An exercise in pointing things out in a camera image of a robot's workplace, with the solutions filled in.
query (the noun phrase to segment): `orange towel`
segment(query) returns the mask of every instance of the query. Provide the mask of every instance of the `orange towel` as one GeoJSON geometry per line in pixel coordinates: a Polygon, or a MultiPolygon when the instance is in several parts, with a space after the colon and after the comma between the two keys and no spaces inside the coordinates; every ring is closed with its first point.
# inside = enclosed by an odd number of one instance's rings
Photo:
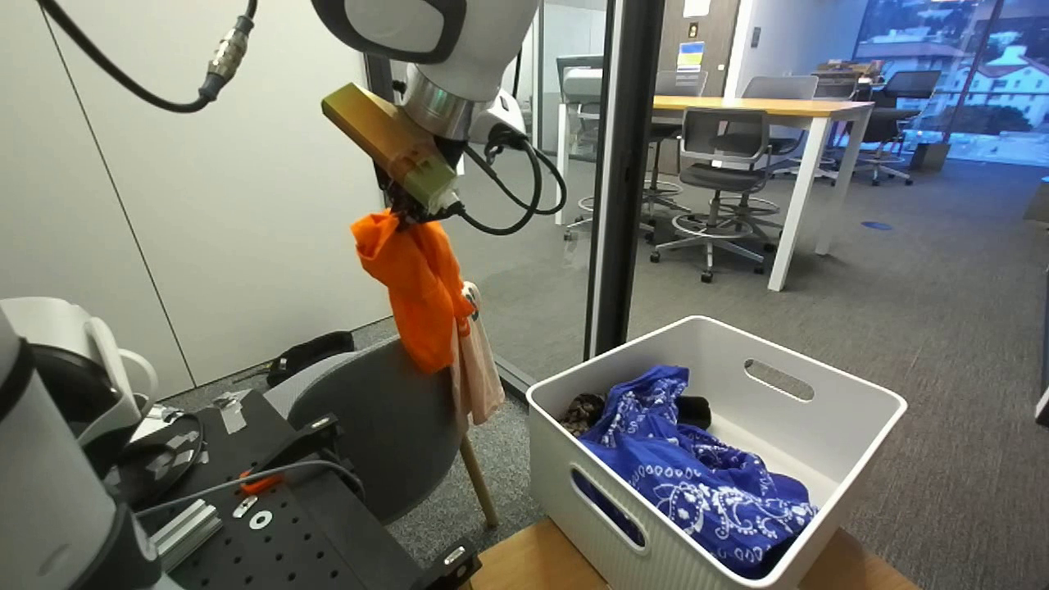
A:
{"type": "Polygon", "coordinates": [[[451,366],[451,337],[468,331],[471,301],[438,224],[404,225],[392,209],[352,225],[361,266],[388,285],[405,356],[421,373],[451,366]]]}

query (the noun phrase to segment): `blue and white cloth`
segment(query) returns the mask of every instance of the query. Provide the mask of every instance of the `blue and white cloth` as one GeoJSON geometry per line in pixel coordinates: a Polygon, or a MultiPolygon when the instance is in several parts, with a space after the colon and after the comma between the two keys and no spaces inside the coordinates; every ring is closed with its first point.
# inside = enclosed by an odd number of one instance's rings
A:
{"type": "Polygon", "coordinates": [[[809,493],[697,425],[680,423],[689,366],[653,366],[605,396],[585,447],[689,538],[744,578],[762,578],[815,518],[809,493]]]}

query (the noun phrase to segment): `white storage bin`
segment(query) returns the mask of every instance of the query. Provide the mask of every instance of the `white storage bin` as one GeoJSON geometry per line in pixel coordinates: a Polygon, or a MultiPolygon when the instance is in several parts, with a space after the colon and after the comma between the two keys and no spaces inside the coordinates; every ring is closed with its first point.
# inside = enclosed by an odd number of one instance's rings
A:
{"type": "Polygon", "coordinates": [[[682,318],[527,391],[532,487],[536,505],[622,590],[795,586],[835,530],[835,512],[894,429],[907,403],[870,379],[721,325],[682,318]],[[558,417],[579,392],[605,392],[656,364],[689,366],[686,396],[712,403],[712,435],[757,453],[800,479],[821,515],[766,578],[738,578],[682,533],[613,468],[588,453],[558,417]],[[603,493],[642,533],[630,540],[574,479],[603,493]]]}

